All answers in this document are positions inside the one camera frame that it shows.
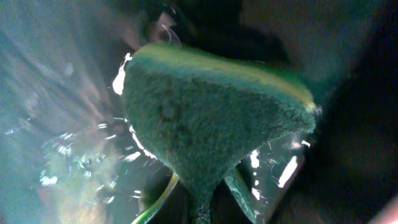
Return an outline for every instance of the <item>fuzzy green surface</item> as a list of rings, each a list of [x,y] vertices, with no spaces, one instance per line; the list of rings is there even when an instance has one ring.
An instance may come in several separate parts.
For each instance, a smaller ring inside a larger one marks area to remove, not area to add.
[[[144,147],[178,174],[193,210],[209,204],[225,172],[253,149],[315,127],[302,85],[243,64],[153,44],[127,65],[126,113]]]

